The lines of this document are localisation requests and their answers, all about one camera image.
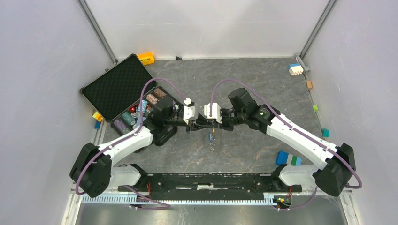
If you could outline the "large metal keyring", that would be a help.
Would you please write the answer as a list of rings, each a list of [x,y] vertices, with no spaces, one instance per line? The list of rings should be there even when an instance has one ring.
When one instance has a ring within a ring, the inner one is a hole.
[[[209,138],[209,150],[210,152],[214,152],[215,151],[215,128],[211,128],[208,134],[208,138]]]

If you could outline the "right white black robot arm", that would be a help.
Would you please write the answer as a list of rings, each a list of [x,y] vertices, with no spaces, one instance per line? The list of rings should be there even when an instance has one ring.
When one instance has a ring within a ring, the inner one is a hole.
[[[271,178],[274,190],[316,185],[326,194],[339,196],[344,188],[350,188],[350,179],[357,177],[354,150],[350,145],[338,146],[311,134],[269,104],[258,105],[245,88],[232,91],[228,98],[232,108],[221,108],[211,102],[205,106],[206,117],[226,130],[246,124],[289,145],[312,162],[311,165],[281,166]]]

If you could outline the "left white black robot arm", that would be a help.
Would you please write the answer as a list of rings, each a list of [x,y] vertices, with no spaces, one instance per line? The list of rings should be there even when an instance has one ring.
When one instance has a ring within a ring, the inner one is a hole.
[[[84,145],[69,174],[76,183],[75,193],[97,197],[110,185],[130,185],[136,191],[142,191],[147,186],[146,176],[130,168],[113,172],[113,166],[139,149],[151,144],[162,145],[175,134],[178,126],[193,131],[195,128],[214,128],[222,122],[221,108],[213,101],[204,106],[201,115],[194,103],[186,98],[179,113],[164,119],[154,111],[137,128],[113,141]]]

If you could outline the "blue green white block stack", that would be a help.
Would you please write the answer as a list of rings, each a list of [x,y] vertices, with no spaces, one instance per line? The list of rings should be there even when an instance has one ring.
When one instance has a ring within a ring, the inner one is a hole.
[[[285,151],[279,151],[276,157],[275,165],[279,166],[282,164],[292,165],[292,166],[300,166],[302,163],[302,158],[287,153]]]

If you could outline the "black poker chip case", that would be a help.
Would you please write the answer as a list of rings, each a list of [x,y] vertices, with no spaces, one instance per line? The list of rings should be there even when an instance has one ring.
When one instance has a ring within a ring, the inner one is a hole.
[[[162,146],[177,132],[168,120],[182,115],[183,104],[152,78],[138,56],[131,54],[80,93],[119,135],[137,128],[140,121],[132,115],[143,112],[144,127],[153,133],[154,144]]]

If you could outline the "orange toy block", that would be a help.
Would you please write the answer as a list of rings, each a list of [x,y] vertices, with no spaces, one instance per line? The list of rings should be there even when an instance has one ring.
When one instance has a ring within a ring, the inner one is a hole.
[[[144,54],[139,54],[137,55],[138,59],[140,62],[145,66],[145,65],[150,65],[155,62],[154,54],[152,52],[147,52]]]

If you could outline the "blue white toy block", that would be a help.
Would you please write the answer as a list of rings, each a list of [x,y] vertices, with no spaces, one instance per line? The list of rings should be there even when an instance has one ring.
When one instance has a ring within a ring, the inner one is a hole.
[[[304,69],[300,63],[294,63],[289,65],[289,73],[290,75],[302,75],[304,73]]]

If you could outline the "small brown wooden block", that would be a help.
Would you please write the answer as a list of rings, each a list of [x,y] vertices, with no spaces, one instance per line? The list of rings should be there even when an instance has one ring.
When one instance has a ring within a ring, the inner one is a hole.
[[[308,90],[311,90],[313,88],[312,82],[311,81],[306,81],[306,86]]]

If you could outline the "small teal cube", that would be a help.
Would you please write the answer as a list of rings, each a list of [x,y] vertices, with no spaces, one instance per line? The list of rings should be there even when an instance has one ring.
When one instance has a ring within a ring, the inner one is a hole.
[[[322,128],[321,129],[321,133],[322,133],[323,138],[328,138],[329,137],[329,130],[328,129]]]

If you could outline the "yellow orange blue block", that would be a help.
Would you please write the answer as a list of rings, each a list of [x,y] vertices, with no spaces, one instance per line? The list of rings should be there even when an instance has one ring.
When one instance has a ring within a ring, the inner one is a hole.
[[[95,111],[92,115],[92,117],[95,119],[95,125],[94,128],[96,130],[99,130],[101,123],[103,121],[103,117],[101,116],[101,114],[98,111]]]

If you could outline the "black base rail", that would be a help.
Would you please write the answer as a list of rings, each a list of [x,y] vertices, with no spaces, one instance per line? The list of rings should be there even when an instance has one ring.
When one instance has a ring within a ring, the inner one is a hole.
[[[132,186],[154,200],[261,200],[264,193],[302,192],[269,173],[152,173]]]

